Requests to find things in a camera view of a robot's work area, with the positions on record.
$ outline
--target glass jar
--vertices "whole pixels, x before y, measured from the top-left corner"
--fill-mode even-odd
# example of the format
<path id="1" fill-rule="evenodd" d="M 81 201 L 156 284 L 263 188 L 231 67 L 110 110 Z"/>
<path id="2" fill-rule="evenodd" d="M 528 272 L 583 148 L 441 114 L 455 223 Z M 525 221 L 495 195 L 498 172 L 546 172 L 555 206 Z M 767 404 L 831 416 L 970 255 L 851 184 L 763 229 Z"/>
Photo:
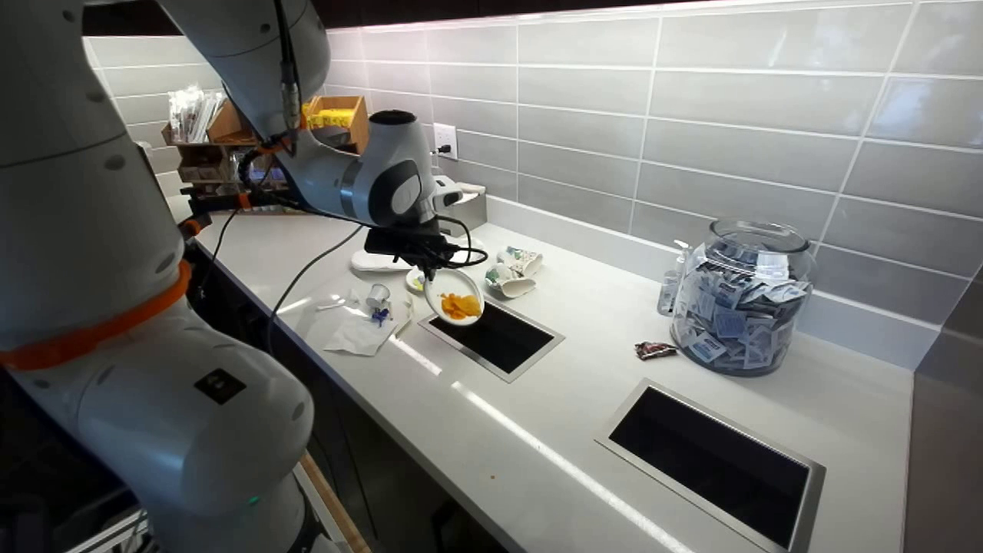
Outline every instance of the glass jar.
<path id="1" fill-rule="evenodd" d="M 660 314 L 674 316 L 674 340 L 711 370 L 774 370 L 809 297 L 812 241 L 763 221 L 711 221 L 710 229 L 711 239 L 667 276 Z"/>

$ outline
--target electrical outlet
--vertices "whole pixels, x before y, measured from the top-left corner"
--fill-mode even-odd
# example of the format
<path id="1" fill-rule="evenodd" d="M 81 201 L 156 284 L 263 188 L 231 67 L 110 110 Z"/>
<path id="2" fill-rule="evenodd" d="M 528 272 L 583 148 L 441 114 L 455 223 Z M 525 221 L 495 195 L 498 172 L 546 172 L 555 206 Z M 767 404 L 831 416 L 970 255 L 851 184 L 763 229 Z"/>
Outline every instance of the electrical outlet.
<path id="1" fill-rule="evenodd" d="M 457 126 L 433 122 L 437 156 L 457 159 Z"/>

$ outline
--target white countertop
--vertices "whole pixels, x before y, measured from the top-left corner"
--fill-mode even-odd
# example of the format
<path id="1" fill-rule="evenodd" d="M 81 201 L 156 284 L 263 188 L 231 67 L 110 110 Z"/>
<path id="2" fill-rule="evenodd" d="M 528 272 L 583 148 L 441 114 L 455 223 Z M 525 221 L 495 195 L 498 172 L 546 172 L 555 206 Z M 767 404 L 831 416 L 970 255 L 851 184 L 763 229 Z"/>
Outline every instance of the white countertop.
<path id="1" fill-rule="evenodd" d="M 220 223 L 201 229 L 213 245 Z M 239 214 L 220 264 L 268 308 L 295 271 L 349 223 L 306 214 Z M 566 333 L 512 385 L 409 325 L 379 357 L 323 353 L 326 370 L 399 434 L 525 551 L 760 551 L 714 517 L 660 489 L 606 444 L 598 430 L 647 379 L 656 388 L 827 466 L 815 553 L 893 553 L 902 542 L 913 374 L 796 333 L 783 369 L 725 379 L 684 357 L 640 361 L 636 340 L 667 340 L 656 282 L 485 223 L 490 253 L 543 253 L 537 287 L 512 311 Z M 293 290 L 363 290 L 347 271 L 354 239 Z M 375 276 L 404 297 L 401 276 Z"/>

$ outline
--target jar lid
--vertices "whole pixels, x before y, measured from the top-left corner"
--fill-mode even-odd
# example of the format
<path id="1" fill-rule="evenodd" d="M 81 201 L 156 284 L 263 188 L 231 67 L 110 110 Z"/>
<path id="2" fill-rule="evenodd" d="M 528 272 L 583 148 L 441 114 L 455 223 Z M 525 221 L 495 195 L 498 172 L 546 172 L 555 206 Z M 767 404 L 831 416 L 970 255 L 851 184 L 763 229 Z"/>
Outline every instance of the jar lid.
<path id="1" fill-rule="evenodd" d="M 714 235 L 728 235 L 736 241 L 751 241 L 774 253 L 805 253 L 809 239 L 796 232 L 796 227 L 771 223 L 771 221 L 741 221 L 741 218 L 720 218 L 710 223 Z"/>

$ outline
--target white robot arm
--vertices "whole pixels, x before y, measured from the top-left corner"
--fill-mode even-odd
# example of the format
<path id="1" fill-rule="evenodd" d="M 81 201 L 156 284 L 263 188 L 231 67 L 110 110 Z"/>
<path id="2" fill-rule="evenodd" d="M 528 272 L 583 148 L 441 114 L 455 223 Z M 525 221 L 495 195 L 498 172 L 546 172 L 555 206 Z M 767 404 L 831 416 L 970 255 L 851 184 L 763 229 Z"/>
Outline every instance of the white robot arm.
<path id="1" fill-rule="evenodd" d="M 326 73 L 306 0 L 163 6 L 254 132 L 290 139 L 299 98 Z M 136 492 L 158 551 L 306 547 L 293 466 L 312 426 L 311 394 L 186 308 L 183 239 L 88 69 L 81 0 L 0 2 L 0 20 L 0 364 Z M 414 115 L 375 115 L 368 141 L 347 156 L 299 135 L 279 161 L 315 211 L 426 223 Z"/>

